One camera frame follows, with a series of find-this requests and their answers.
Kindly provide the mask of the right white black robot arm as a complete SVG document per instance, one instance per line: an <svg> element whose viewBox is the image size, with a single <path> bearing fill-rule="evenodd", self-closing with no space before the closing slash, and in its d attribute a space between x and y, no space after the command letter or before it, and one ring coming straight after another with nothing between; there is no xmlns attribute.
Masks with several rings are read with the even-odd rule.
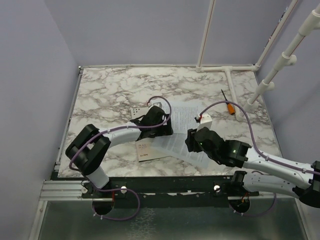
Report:
<svg viewBox="0 0 320 240"><path fill-rule="evenodd" d="M248 143L223 140L215 131L203 127L189 129L185 140L189 152L205 153L219 165L239 168L229 189L240 196L244 192L280 193L297 198L310 207L320 206L320 163L293 162L259 153Z"/></svg>

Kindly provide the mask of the grey black file folder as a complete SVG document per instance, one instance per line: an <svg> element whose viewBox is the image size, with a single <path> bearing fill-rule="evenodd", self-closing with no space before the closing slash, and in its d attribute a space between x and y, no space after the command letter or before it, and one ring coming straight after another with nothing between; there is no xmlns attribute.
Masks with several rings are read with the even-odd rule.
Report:
<svg viewBox="0 0 320 240"><path fill-rule="evenodd" d="M145 115L151 107L152 106L150 105L149 107L132 109L132 120L142 115ZM168 156L167 154L162 153L159 150L153 149L151 147L153 140L154 138L138 138L138 140L135 142L139 162L165 158Z"/></svg>

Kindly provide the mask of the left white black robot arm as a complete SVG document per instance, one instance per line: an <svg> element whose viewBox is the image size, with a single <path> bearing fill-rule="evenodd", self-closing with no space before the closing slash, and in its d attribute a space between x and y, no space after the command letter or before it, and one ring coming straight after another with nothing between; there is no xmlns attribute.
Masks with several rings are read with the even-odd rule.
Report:
<svg viewBox="0 0 320 240"><path fill-rule="evenodd" d="M65 150L70 164L76 166L93 184L97 196L106 197L111 190L109 177L101 167L108 149L120 144L173 134L171 114L154 105L147 113L125 125L100 131L93 124L86 125Z"/></svg>

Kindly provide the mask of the printed paper sheet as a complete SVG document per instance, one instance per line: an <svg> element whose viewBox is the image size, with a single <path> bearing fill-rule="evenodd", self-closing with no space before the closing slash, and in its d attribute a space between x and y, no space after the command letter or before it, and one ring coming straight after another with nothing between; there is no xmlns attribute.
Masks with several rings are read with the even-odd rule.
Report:
<svg viewBox="0 0 320 240"><path fill-rule="evenodd" d="M196 129L195 117L205 108L199 101L171 101L171 125L175 134L186 134L189 129Z"/></svg>
<svg viewBox="0 0 320 240"><path fill-rule="evenodd" d="M185 143L186 134L174 133L154 138L151 147L171 157L183 160L195 167L206 169L210 159L203 153L189 152Z"/></svg>

